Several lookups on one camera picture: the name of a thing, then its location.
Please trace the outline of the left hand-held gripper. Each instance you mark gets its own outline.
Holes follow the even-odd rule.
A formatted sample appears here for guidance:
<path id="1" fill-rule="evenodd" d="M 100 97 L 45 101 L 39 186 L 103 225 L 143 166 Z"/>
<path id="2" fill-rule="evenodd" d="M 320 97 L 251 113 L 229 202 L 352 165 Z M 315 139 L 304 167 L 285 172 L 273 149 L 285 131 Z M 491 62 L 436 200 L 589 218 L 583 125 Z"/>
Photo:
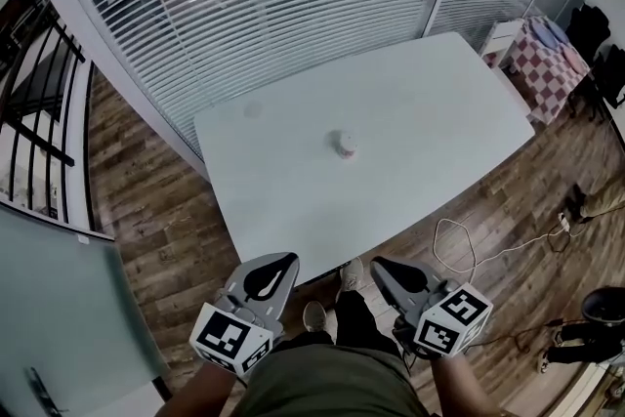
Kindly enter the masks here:
<path id="1" fill-rule="evenodd" d="M 239 265 L 213 304 L 204 304 L 189 343 L 199 357 L 247 376 L 283 334 L 279 321 L 299 274 L 293 252 Z"/>

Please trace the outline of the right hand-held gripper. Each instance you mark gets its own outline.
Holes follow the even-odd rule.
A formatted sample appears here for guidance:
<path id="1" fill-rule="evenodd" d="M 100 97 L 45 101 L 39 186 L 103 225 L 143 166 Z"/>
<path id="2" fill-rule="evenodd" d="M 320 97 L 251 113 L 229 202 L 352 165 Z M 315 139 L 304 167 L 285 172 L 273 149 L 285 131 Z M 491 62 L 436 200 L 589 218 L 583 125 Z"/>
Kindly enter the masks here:
<path id="1" fill-rule="evenodd" d="M 376 257 L 370 272 L 385 301 L 400 313 L 393 335 L 406 351 L 422 359 L 460 354 L 492 312 L 492 303 L 473 285 L 463 283 L 450 290 L 449 281 L 441 282 L 419 261 Z"/>

